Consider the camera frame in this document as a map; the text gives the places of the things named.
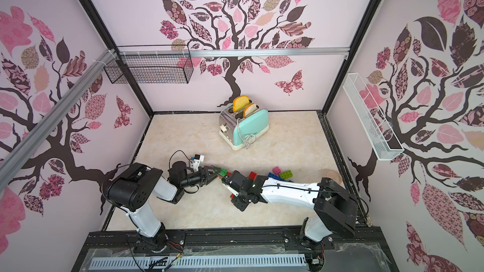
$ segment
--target wire basket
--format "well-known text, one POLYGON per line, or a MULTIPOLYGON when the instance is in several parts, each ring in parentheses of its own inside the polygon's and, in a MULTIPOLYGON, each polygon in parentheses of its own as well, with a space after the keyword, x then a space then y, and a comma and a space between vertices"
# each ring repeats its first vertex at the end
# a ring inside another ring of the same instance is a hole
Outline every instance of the wire basket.
POLYGON ((401 154, 404 151, 402 144, 360 74, 348 74, 343 89, 360 118, 378 160, 393 160, 401 154))
MULTIPOLYGON (((119 58, 129 67, 137 83, 185 83, 190 82, 193 64, 189 51, 183 53, 143 54, 123 52, 119 58)), ((116 60, 105 67, 111 83, 128 83, 116 60)))

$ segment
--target marble floor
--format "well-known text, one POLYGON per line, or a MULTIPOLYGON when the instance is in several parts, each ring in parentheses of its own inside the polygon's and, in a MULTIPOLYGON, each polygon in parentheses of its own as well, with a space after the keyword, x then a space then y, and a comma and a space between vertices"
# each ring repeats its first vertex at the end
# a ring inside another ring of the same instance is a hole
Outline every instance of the marble floor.
MULTIPOLYGON (((291 180, 319 182, 322 177, 342 184, 316 112, 270 112, 270 129, 249 149, 233 151, 218 134, 218 113, 155 115, 136 158, 137 162, 163 170, 168 177, 168 160, 178 149, 187 156, 205 156, 204 165, 238 170, 244 175, 267 175, 279 166, 290 169, 291 180)), ((172 163, 186 161, 178 152, 172 163)), ((174 205, 151 195, 155 215, 167 229, 300 225, 316 213, 307 208, 281 203, 250 204, 240 212, 230 202, 231 192, 215 179, 195 194, 186 194, 174 205)), ((135 230, 120 209, 116 209, 107 230, 135 230)))

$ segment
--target toaster cord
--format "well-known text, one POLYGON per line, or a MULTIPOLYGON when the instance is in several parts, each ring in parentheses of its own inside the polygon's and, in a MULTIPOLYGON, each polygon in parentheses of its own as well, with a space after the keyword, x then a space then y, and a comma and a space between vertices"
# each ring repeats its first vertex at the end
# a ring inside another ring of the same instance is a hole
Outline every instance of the toaster cord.
POLYGON ((246 135, 245 137, 242 138, 242 135, 240 134, 240 128, 239 128, 239 119, 237 118, 237 131, 239 132, 239 137, 242 139, 242 142, 244 144, 244 148, 248 149, 249 144, 252 144, 256 141, 257 137, 255 135, 246 135))

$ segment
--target green toy block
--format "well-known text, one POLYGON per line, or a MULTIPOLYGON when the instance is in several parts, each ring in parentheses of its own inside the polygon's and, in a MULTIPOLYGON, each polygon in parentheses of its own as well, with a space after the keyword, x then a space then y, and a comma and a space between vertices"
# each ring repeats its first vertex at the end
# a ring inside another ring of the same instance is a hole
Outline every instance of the green toy block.
POLYGON ((284 180, 288 178, 292 178, 292 172, 291 171, 281 172, 279 173, 279 176, 284 180))

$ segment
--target white wire basket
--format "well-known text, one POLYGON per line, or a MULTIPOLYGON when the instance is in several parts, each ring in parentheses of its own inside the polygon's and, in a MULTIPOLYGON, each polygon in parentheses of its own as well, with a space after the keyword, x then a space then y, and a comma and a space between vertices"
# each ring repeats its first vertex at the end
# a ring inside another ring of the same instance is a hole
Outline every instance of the white wire basket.
POLYGON ((378 106, 375 98, 360 77, 360 74, 348 74, 343 84, 343 89, 348 95, 358 118, 360 118, 360 122, 375 150, 378 160, 393 160, 401 154, 404 150, 402 144, 387 121, 385 113, 378 106), (387 140, 391 140, 393 148, 390 148, 387 140))

